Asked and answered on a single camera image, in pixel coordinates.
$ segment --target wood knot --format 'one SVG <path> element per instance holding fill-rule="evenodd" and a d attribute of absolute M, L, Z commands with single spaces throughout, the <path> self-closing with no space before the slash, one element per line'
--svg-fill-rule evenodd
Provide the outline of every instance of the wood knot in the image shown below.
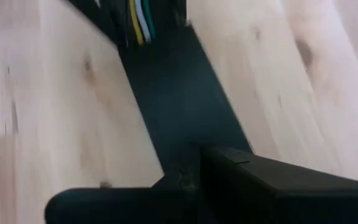
<path fill-rule="evenodd" d="M 313 53 L 311 52 L 309 45 L 303 40 L 296 40 L 296 46 L 301 54 L 303 65 L 309 70 L 311 63 L 313 62 Z"/>
<path fill-rule="evenodd" d="M 261 33 L 260 33 L 260 29 L 259 29 L 258 27 L 255 27 L 255 28 L 254 28 L 254 33 L 255 33 L 255 38 L 256 38 L 257 40 L 260 40 L 260 38 L 261 38 Z"/>
<path fill-rule="evenodd" d="M 87 83 L 93 85 L 95 83 L 95 76 L 93 72 L 92 60 L 89 54 L 85 55 L 83 61 L 83 68 L 85 71 L 84 77 Z"/>

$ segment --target black rubber strip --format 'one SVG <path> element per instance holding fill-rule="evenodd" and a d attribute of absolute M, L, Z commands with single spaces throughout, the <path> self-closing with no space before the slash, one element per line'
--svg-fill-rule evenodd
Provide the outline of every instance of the black rubber strip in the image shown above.
<path fill-rule="evenodd" d="M 164 171 L 180 166 L 193 142 L 251 152 L 191 27 L 120 56 Z"/>

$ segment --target wooden surface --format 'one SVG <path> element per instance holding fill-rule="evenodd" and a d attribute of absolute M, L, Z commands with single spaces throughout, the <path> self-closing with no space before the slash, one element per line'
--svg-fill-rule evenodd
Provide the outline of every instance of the wooden surface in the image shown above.
<path fill-rule="evenodd" d="M 188 4 L 254 152 L 358 179 L 358 58 L 334 3 Z"/>
<path fill-rule="evenodd" d="M 188 1 L 257 155 L 358 179 L 358 1 Z M 114 47 L 59 0 L 0 0 L 0 223 L 162 176 Z"/>

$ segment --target wire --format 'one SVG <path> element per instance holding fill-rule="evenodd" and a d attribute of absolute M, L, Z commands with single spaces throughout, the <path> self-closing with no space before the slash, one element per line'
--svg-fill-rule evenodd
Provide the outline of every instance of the wire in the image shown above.
<path fill-rule="evenodd" d="M 147 23 L 149 25 L 150 34 L 151 34 L 152 38 L 154 39 L 155 38 L 155 29 L 154 29 L 154 24 L 153 24 L 153 19 L 152 19 L 152 13 L 150 11 L 149 0 L 143 1 L 143 8 L 145 11 Z"/>
<path fill-rule="evenodd" d="M 143 10 L 142 10 L 142 0 L 135 0 L 135 7 L 136 7 L 136 13 L 137 18 L 139 20 L 140 26 L 143 31 L 144 39 L 146 39 L 146 42 L 151 41 L 150 31 L 147 27 L 146 20 L 144 18 Z"/>
<path fill-rule="evenodd" d="M 143 45 L 142 31 L 140 31 L 139 24 L 137 23 L 136 11 L 135 11 L 135 0 L 129 0 L 129 8 L 131 10 L 132 23 L 134 25 L 137 43 Z"/>

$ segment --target green wire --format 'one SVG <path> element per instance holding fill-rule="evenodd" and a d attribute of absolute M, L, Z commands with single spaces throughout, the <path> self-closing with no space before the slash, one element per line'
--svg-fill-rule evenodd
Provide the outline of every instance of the green wire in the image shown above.
<path fill-rule="evenodd" d="M 144 7 L 147 23 L 149 24 L 150 34 L 151 34 L 152 38 L 154 39 L 155 38 L 155 29 L 154 29 L 154 24 L 153 24 L 153 20 L 152 20 L 152 13 L 150 11 L 149 0 L 143 1 L 143 7 Z"/>

